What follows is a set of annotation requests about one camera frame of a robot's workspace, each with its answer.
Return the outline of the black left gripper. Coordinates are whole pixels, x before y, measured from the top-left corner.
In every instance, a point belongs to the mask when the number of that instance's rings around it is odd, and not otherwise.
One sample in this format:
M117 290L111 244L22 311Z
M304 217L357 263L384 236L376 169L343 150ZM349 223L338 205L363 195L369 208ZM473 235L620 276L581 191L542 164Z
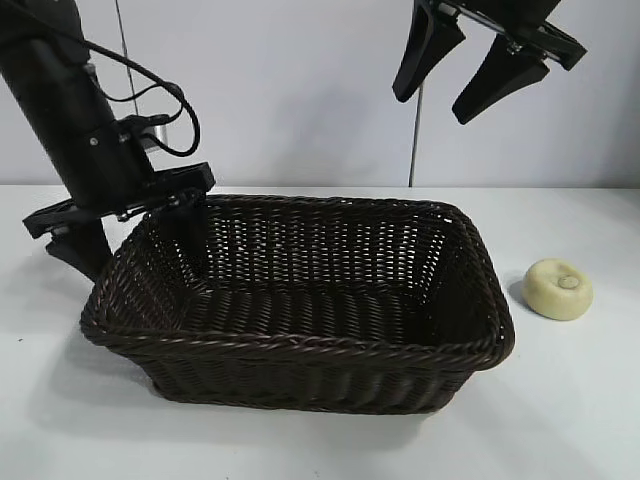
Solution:
M95 283L113 256L99 218L146 210L178 196L166 209L171 238L193 276L201 278L204 192L213 187L214 177L205 163L153 169L143 146L146 130L168 118L116 119L82 47L12 42L1 49L1 76L70 195L24 221L34 238L54 230L47 253Z

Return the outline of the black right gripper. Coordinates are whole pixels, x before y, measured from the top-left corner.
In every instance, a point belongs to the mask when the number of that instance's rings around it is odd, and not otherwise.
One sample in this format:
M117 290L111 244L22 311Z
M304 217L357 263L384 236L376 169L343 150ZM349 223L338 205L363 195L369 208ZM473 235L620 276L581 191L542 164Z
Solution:
M396 99L407 102L435 66L466 39L458 25L460 15L498 34L453 104L460 124L542 81L550 71L542 57L570 71L587 50L547 21L558 5L559 1L415 1L405 52L392 85Z

